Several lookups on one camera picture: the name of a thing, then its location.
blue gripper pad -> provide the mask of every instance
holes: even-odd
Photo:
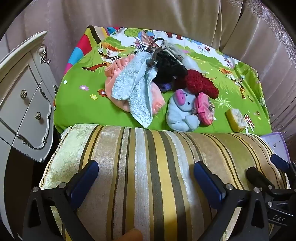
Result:
[[[289,163],[284,159],[282,159],[281,157],[279,157],[277,154],[272,154],[270,157],[270,161],[282,172],[288,172],[290,168]]]
[[[194,164],[193,173],[210,206],[219,210],[226,196],[223,182],[217,175],[212,174],[202,161]]]
[[[85,167],[76,173],[68,183],[67,196],[71,208],[79,208],[99,174],[96,161],[89,160]]]

screw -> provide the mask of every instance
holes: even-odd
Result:
[[[225,186],[226,186],[226,188],[227,188],[228,190],[232,190],[232,189],[233,189],[233,185],[230,184],[230,183],[226,184]]]
[[[67,185],[67,183],[60,183],[60,184],[59,184],[59,188],[62,189],[62,188],[64,188],[66,185]]]
[[[255,193],[259,193],[260,192],[260,189],[259,188],[254,188],[254,192]]]
[[[38,187],[38,186],[35,186],[35,187],[33,187],[33,189],[32,189],[33,192],[37,192],[38,190],[39,190],[39,187]]]

beige curtain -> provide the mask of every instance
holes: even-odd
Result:
[[[7,30],[10,49],[48,30],[52,72],[62,79],[88,25],[165,30],[198,40],[258,71],[273,131],[296,133],[295,46],[259,0],[35,0]]]

sponge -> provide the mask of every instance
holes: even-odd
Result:
[[[247,122],[239,109],[231,108],[226,111],[226,117],[234,132],[241,132],[247,127]]]

light blue plush toy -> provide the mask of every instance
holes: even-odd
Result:
[[[179,89],[171,96],[166,118],[169,127],[174,131],[194,131],[199,126],[200,120],[191,114],[195,98],[187,89]]]

